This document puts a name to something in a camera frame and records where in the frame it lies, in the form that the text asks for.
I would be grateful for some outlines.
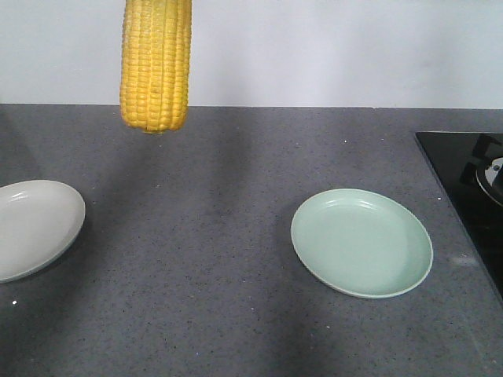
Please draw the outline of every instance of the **green plate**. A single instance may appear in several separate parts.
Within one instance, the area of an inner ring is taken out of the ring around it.
[[[302,263],[348,295],[387,298],[419,285],[433,262],[424,226],[385,196],[341,188],[306,200],[292,219]]]

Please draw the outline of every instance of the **black stovetop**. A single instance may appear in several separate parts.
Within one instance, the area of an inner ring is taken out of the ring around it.
[[[503,134],[419,132],[417,138],[503,296],[503,207],[476,178],[503,156]]]

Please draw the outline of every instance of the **white plate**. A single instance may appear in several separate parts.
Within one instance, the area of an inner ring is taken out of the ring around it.
[[[318,279],[363,298],[410,291],[433,262],[430,237],[410,211],[385,196],[350,188],[306,200],[293,217],[292,242]]]
[[[58,258],[82,228],[86,205],[72,187],[25,181],[0,188],[0,283]]]

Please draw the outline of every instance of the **gray countertop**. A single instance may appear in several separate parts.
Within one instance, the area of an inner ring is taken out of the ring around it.
[[[503,131],[503,111],[191,108],[147,135],[116,106],[0,105],[0,185],[62,181],[87,211],[60,259],[0,285],[0,375],[503,375],[501,301],[419,130]],[[290,221],[334,188],[424,223],[419,287],[353,298],[307,271]]]

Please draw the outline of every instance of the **white wall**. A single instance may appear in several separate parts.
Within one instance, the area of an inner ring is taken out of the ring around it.
[[[0,0],[0,103],[117,104],[125,0]],[[193,0],[189,104],[503,108],[503,2]]]

